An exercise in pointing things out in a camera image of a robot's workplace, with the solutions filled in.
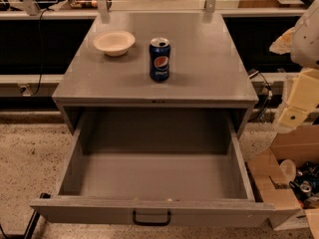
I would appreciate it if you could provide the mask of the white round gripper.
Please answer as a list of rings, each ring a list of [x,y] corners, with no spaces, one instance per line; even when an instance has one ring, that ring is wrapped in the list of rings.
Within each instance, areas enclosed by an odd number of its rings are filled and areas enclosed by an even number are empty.
[[[305,122],[319,105],[319,0],[313,1],[295,28],[278,37],[269,51],[279,55],[291,51],[294,63],[308,67],[285,82],[283,101],[275,115],[274,128],[278,133],[288,133]]]

